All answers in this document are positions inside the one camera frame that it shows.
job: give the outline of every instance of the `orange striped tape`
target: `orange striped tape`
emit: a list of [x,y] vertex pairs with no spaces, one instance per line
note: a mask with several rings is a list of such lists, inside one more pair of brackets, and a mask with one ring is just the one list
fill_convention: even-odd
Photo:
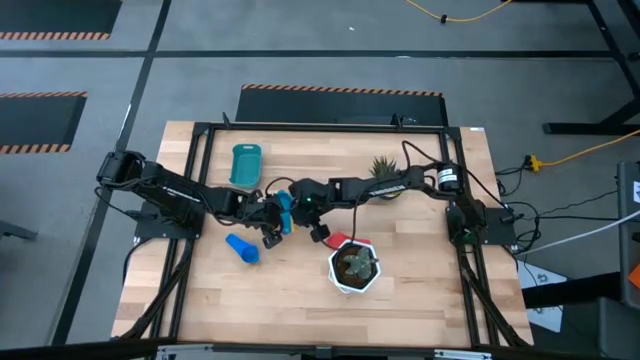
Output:
[[0,145],[0,155],[67,152],[71,144]]
[[87,97],[86,91],[58,91],[44,93],[0,93],[0,98],[19,98],[19,97],[57,97],[57,96],[82,96]]
[[387,90],[387,89],[363,89],[363,88],[343,88],[333,86],[294,86],[294,85],[268,85],[268,84],[245,84],[242,90],[291,90],[291,91],[323,91],[323,92],[341,92],[356,94],[387,94],[387,95],[415,95],[415,96],[439,96],[442,93],[433,91],[418,90]]
[[108,33],[94,32],[0,32],[0,40],[107,40]]

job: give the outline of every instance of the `red object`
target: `red object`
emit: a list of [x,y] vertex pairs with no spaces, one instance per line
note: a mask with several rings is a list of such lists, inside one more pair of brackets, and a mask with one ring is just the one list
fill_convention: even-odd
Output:
[[[329,236],[329,239],[327,239],[327,244],[329,244],[329,246],[331,246],[332,248],[339,248],[340,245],[342,245],[342,243],[347,240],[350,239],[350,236],[347,236],[343,233],[333,233],[331,234],[331,236]],[[358,239],[356,238],[356,241],[360,241],[362,243],[365,244],[371,244],[370,240],[367,239]]]
[[631,274],[629,274],[629,281],[631,281],[633,285],[640,289],[640,265],[636,266]]

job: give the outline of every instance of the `white cable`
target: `white cable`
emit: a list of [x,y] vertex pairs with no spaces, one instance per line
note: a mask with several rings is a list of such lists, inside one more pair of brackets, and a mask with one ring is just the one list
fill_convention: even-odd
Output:
[[540,246],[539,248],[535,248],[535,249],[533,249],[533,250],[525,251],[525,252],[519,253],[518,255],[529,255],[529,254],[533,254],[534,252],[538,252],[538,251],[543,250],[543,249],[548,249],[548,248],[550,248],[550,247],[552,247],[552,246],[556,246],[556,245],[564,244],[564,243],[567,243],[567,242],[572,241],[572,240],[576,240],[576,239],[583,238],[583,237],[585,237],[585,236],[593,235],[593,234],[595,234],[595,233],[599,233],[600,231],[604,231],[604,230],[610,229],[610,228],[612,228],[612,227],[614,227],[614,226],[618,226],[618,225],[622,224],[623,222],[625,222],[625,221],[629,221],[629,220],[633,219],[634,217],[636,217],[636,216],[638,216],[638,215],[640,215],[640,210],[638,210],[638,211],[634,212],[633,214],[631,214],[631,215],[629,215],[629,216],[627,216],[627,217],[625,217],[625,218],[622,218],[622,219],[620,219],[620,220],[618,220],[618,221],[616,221],[616,222],[613,222],[613,223],[611,223],[611,224],[608,224],[608,225],[606,225],[606,226],[603,226],[603,227],[601,227],[601,228],[599,228],[599,229],[591,230],[591,231],[586,232],[586,233],[584,233],[584,234],[580,234],[580,235],[572,236],[572,237],[570,237],[570,238],[568,238],[568,239],[564,239],[564,240],[556,241],[556,242],[551,243],[551,244],[547,244],[547,245],[544,245],[544,246]]

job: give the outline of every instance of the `yellow cable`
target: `yellow cable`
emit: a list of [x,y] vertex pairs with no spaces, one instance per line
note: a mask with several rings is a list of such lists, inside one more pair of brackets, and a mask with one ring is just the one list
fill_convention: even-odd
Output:
[[550,163],[546,163],[546,162],[543,162],[543,161],[538,161],[538,166],[539,167],[556,166],[556,165],[562,164],[564,162],[567,162],[569,160],[573,160],[573,159],[577,158],[578,156],[582,156],[584,154],[590,153],[590,152],[592,152],[594,150],[602,149],[605,146],[613,145],[615,143],[618,143],[618,142],[620,142],[622,140],[628,139],[628,138],[630,138],[630,137],[632,137],[632,136],[634,136],[636,134],[639,134],[639,133],[640,133],[640,130],[636,130],[636,131],[634,131],[634,132],[632,132],[630,134],[627,134],[627,135],[625,135],[625,136],[623,136],[621,138],[618,138],[618,139],[615,139],[613,141],[609,141],[607,143],[600,144],[600,145],[597,145],[597,146],[594,146],[594,147],[590,147],[590,148],[588,148],[586,150],[582,150],[579,153],[576,153],[576,154],[573,154],[573,155],[569,155],[569,156],[567,156],[567,157],[565,157],[563,159],[560,159],[558,161],[554,161],[554,162],[550,162]]
[[[438,16],[438,15],[430,12],[429,10],[427,10],[427,9],[423,8],[422,6],[414,3],[411,0],[405,0],[405,1],[408,2],[409,4],[413,5],[413,6],[417,7],[418,9],[422,10],[423,12],[425,12],[427,15],[431,16],[434,19],[440,20],[442,18],[442,16]],[[451,21],[451,22],[471,22],[471,21],[476,21],[476,20],[482,19],[483,17],[485,17],[485,16],[487,16],[487,15],[489,15],[489,14],[495,12],[495,11],[500,10],[504,6],[507,6],[511,1],[513,1],[513,0],[507,0],[507,1],[503,2],[502,4],[494,7],[493,9],[487,11],[486,13],[484,13],[482,15],[478,15],[476,17],[472,17],[472,18],[468,18],[468,19],[455,19],[455,18],[447,17],[446,20],[447,21]]]

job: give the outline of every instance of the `black floor mat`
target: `black floor mat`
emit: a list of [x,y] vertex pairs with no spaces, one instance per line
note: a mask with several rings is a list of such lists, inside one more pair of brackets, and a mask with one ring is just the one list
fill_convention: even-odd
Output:
[[236,121],[389,124],[393,114],[407,125],[448,126],[438,92],[266,84],[242,86]]
[[106,40],[121,0],[0,0],[0,40]]
[[87,93],[0,94],[0,154],[66,152]]

